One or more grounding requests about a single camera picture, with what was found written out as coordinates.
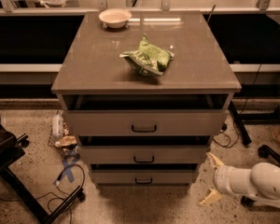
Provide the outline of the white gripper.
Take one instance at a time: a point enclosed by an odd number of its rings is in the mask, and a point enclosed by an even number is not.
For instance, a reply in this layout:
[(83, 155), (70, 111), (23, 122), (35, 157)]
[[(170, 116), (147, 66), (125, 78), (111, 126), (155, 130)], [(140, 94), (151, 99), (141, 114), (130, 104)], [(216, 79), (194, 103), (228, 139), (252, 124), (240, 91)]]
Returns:
[(247, 196), (253, 193), (250, 169), (224, 165), (223, 161), (211, 152), (208, 152), (207, 156), (212, 160), (213, 166), (217, 168), (213, 178), (217, 189), (210, 188), (209, 193), (199, 202), (199, 206), (210, 206), (219, 201), (222, 194)]

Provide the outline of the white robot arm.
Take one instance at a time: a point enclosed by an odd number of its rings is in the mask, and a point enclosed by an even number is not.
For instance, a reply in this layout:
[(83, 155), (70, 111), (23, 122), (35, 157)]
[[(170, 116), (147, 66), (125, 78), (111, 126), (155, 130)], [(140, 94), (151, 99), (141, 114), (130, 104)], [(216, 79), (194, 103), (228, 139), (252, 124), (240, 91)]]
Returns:
[(209, 206), (226, 195), (242, 196), (243, 202), (250, 199), (261, 205), (280, 208), (280, 167), (260, 162), (251, 169), (226, 165), (211, 152), (207, 153), (214, 165), (214, 186), (200, 201), (200, 206)]

